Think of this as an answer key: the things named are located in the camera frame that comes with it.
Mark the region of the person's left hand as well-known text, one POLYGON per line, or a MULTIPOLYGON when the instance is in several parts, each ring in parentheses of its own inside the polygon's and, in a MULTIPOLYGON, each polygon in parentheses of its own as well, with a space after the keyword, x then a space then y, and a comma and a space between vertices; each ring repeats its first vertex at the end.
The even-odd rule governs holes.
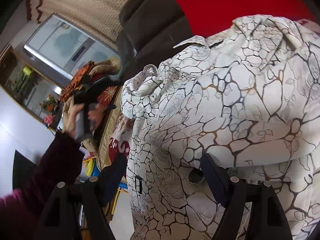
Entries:
MULTIPOLYGON (((66 122, 64 133, 68 134, 72 139, 75 139, 75 122, 77 114, 82 111, 84 104, 74 104, 70 108, 70 114, 66 122)), ((104 105, 96 104, 95 109, 88 112, 88 120, 92 123, 90 126, 91 132, 95 131, 102 122, 104 111, 107 109, 104 105)))

